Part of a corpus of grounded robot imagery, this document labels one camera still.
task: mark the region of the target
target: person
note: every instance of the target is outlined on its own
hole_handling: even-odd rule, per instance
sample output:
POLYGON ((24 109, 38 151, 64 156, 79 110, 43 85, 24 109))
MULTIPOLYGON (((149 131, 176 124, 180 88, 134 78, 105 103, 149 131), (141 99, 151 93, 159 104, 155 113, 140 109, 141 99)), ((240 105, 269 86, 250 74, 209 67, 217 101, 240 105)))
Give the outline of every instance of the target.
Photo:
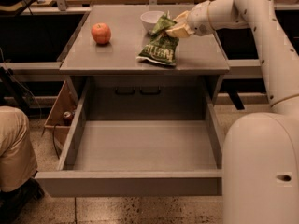
POLYGON ((12 223, 28 201, 43 196, 36 171, 28 117, 18 108, 0 106, 0 223, 12 223))

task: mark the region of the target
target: red apple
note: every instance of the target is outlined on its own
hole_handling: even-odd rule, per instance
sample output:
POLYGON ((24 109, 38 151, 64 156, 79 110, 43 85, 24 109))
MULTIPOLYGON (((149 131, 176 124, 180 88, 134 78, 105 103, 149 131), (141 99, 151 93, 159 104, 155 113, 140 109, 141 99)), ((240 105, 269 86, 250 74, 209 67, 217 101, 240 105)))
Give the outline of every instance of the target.
POLYGON ((110 41, 111 30, 105 23, 96 23, 92 27, 92 36, 97 44, 106 44, 110 41))

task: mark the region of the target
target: bag of chips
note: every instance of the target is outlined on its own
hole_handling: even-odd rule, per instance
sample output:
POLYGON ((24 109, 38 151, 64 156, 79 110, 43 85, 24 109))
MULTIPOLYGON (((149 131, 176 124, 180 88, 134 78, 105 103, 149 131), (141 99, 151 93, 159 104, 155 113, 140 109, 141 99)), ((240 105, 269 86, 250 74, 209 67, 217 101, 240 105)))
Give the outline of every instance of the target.
POLYGON ((152 30, 150 42, 143 48, 137 59, 139 61, 148 60, 153 63, 175 66, 175 53, 179 39, 170 37, 165 31, 175 24, 176 22, 169 19, 167 14, 163 14, 152 30))

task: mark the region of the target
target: floor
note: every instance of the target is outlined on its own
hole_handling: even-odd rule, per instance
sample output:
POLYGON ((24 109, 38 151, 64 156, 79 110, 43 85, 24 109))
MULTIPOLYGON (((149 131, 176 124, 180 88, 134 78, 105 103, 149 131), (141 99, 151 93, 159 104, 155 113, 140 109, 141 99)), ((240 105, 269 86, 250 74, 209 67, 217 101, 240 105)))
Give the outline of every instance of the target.
MULTIPOLYGON (((235 109, 225 94, 217 101, 215 109, 225 133, 239 117, 270 110, 263 94, 242 94, 241 99, 245 106, 241 111, 235 109)), ((58 158, 51 132, 43 133, 45 119, 30 119, 30 123, 39 170, 55 170, 58 158)), ((15 223, 221 224, 222 197, 52 198, 46 193, 43 199, 26 204, 15 223)))

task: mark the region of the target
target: cable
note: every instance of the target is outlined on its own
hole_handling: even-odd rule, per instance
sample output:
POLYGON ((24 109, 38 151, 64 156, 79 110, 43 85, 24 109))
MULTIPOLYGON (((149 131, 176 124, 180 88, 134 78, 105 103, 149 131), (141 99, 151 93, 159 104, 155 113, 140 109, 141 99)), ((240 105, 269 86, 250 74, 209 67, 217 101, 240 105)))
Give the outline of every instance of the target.
MULTIPOLYGON (((6 64, 6 61, 5 61, 5 59, 4 59, 4 54, 3 54, 3 51, 2 51, 2 48, 0 47, 0 53, 1 53, 1 59, 2 59, 2 61, 3 61, 3 66, 4 66, 4 68, 8 71, 8 73, 9 73, 9 70, 7 69, 7 64, 6 64)), ((25 89, 27 92, 29 92, 29 94, 31 95, 31 97, 36 101, 36 104, 37 104, 37 106, 38 106, 38 108, 39 108, 39 118, 41 119, 42 118, 42 109, 41 109, 41 106, 40 106, 40 104, 39 104, 39 102, 38 102, 38 100, 36 99, 36 97, 32 94, 32 92, 28 89, 28 88, 26 88, 24 85, 22 85, 20 82, 19 82, 19 80, 17 80, 14 76, 10 76, 19 86, 21 86, 23 89, 25 89)))
POLYGON ((56 156, 57 156, 57 158, 59 160, 60 156, 58 154, 58 150, 57 150, 56 143, 55 143, 55 130, 56 130, 56 126, 60 126, 60 124, 55 124, 54 125, 54 129, 53 129, 53 132, 52 132, 52 139, 53 139, 53 145, 54 145, 54 149, 55 149, 55 152, 56 152, 56 156))

